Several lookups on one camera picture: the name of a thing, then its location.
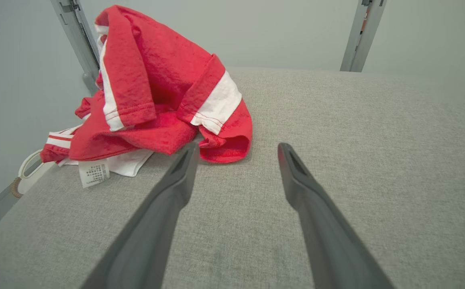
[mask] folded clothing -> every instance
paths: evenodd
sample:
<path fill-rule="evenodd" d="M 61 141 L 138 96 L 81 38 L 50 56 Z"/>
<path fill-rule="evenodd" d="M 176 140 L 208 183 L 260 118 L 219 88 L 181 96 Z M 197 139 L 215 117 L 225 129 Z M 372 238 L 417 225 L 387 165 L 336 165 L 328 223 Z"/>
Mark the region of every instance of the folded clothing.
<path fill-rule="evenodd" d="M 119 175 L 134 177 L 153 153 L 150 150 L 135 150 L 121 155 L 110 156 L 107 158 L 109 170 Z M 73 161 L 68 158 L 56 163 L 60 167 L 64 165 L 79 165 L 79 161 Z"/>
<path fill-rule="evenodd" d="M 76 115 L 84 123 L 49 133 L 44 162 L 94 161 L 147 149 L 172 154 L 203 135 L 201 157 L 247 156 L 252 121 L 216 55 L 137 11 L 112 6 L 96 19 L 99 91 Z"/>

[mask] white stripe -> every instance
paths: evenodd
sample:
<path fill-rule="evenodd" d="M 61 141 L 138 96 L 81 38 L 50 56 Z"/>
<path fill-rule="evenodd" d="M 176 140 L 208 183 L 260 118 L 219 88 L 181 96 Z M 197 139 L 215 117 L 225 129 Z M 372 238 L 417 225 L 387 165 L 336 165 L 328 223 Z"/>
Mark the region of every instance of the white stripe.
<path fill-rule="evenodd" d="M 102 48 L 104 47 L 104 44 L 100 40 L 100 37 L 102 35 L 99 35 L 99 38 L 97 38 L 97 49 L 99 50 L 99 55 L 102 53 Z"/>
<path fill-rule="evenodd" d="M 95 30 L 99 34 L 108 35 L 109 33 L 109 26 L 104 25 L 95 25 Z"/>
<path fill-rule="evenodd" d="M 58 136 L 58 137 L 64 137 L 64 138 L 73 138 L 72 134 L 58 134 L 58 133 L 49 133 L 51 136 Z"/>
<path fill-rule="evenodd" d="M 78 126 L 74 126 L 73 128 L 67 128 L 66 130 L 61 130 L 59 132 L 50 132 L 49 134 L 62 134 L 63 137 L 67 137 L 67 135 L 71 135 L 73 132 L 75 132 L 75 130 L 77 130 L 77 128 L 80 128 L 81 126 L 82 124 Z"/>
<path fill-rule="evenodd" d="M 70 142 L 67 141 L 67 140 L 61 140 L 61 139 L 56 139 L 56 138 L 48 138 L 47 139 L 47 143 L 49 145 L 54 145 L 54 146 L 58 146 L 60 148 L 66 148 L 66 149 L 69 149 L 70 148 Z"/>
<path fill-rule="evenodd" d="M 202 125 L 218 135 L 223 124 L 233 115 L 240 102 L 241 93 L 238 91 L 238 86 L 225 71 L 190 123 L 194 126 Z"/>
<path fill-rule="evenodd" d="M 104 65 L 104 55 L 106 55 L 106 44 L 102 47 L 102 53 L 100 54 L 100 72 L 102 73 L 102 82 L 104 86 L 104 116 L 106 117 L 106 122 L 109 125 L 109 130 L 116 132 L 124 127 L 124 123 L 118 115 L 118 108 L 115 102 L 115 96 L 113 95 L 113 90 L 111 90 L 111 83 L 109 81 L 108 72 L 106 71 L 106 66 Z"/>

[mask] red fabric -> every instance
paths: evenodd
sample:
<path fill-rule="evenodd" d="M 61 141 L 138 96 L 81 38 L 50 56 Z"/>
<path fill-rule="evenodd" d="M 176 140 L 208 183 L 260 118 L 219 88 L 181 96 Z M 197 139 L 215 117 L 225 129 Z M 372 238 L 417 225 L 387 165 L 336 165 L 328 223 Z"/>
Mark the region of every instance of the red fabric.
<path fill-rule="evenodd" d="M 51 144 L 58 142 L 49 137 L 40 154 L 44 162 L 93 161 L 138 148 L 172 154 L 198 130 L 205 137 L 203 159 L 230 163 L 247 155 L 252 122 L 243 100 L 220 122 L 218 135 L 190 123 L 225 73 L 216 55 L 125 7 L 104 10 L 96 24 L 108 29 L 100 37 L 104 45 L 96 84 L 101 90 L 82 100 L 76 115 L 91 115 L 70 142 L 60 144 L 65 147 Z"/>

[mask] gray fabric surface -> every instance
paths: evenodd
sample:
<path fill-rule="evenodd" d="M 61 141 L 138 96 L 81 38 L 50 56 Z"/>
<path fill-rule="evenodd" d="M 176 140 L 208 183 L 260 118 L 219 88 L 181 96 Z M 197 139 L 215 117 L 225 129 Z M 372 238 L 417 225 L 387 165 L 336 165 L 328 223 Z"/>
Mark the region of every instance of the gray fabric surface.
<path fill-rule="evenodd" d="M 199 165 L 166 288 L 311 288 L 277 144 L 290 143 L 397 287 L 465 287 L 465 85 L 231 68 L 253 118 L 246 159 Z M 82 189 L 54 168 L 0 223 L 0 288 L 75 288 L 174 156 Z"/>

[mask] white handle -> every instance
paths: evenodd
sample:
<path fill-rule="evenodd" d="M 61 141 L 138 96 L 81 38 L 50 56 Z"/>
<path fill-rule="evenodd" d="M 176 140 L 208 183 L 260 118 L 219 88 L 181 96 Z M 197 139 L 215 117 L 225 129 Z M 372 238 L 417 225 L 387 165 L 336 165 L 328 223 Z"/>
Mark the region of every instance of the white handle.
<path fill-rule="evenodd" d="M 40 154 L 40 152 L 42 150 L 37 150 L 36 152 L 34 152 L 32 155 L 28 156 L 24 162 L 22 163 L 22 166 L 20 166 L 20 170 L 18 171 L 18 177 L 20 179 L 28 179 L 29 177 L 31 177 L 38 169 L 41 168 L 41 166 L 43 166 L 43 163 L 40 163 L 40 165 L 35 168 L 34 171 L 32 171 L 28 176 L 25 176 L 25 168 L 27 168 L 27 165 L 29 165 L 29 162 L 37 155 Z"/>

